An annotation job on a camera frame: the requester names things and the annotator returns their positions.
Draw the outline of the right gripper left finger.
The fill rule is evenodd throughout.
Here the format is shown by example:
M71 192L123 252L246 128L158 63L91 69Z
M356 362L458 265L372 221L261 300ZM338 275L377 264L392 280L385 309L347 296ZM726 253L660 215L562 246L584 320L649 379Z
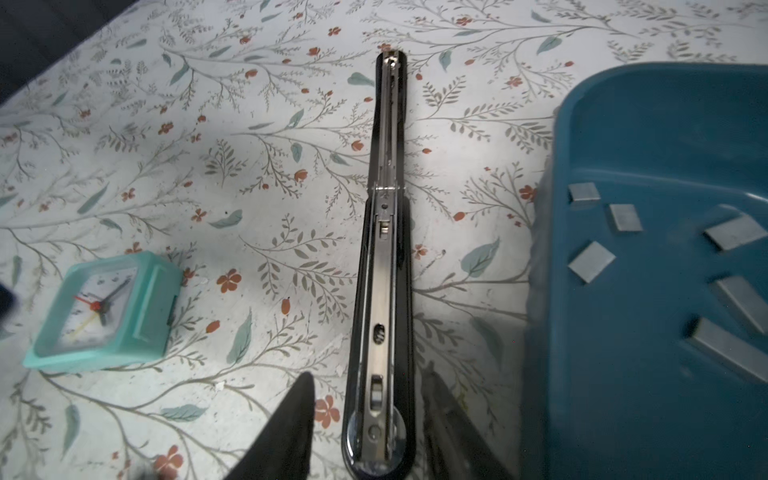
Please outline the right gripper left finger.
M314 414L314 378L303 372L226 479L307 479Z

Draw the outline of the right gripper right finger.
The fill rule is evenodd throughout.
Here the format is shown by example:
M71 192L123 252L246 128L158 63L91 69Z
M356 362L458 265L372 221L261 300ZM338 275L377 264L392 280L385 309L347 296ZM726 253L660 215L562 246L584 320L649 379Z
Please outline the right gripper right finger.
M433 364L422 372L421 394L430 479L514 478L481 437Z

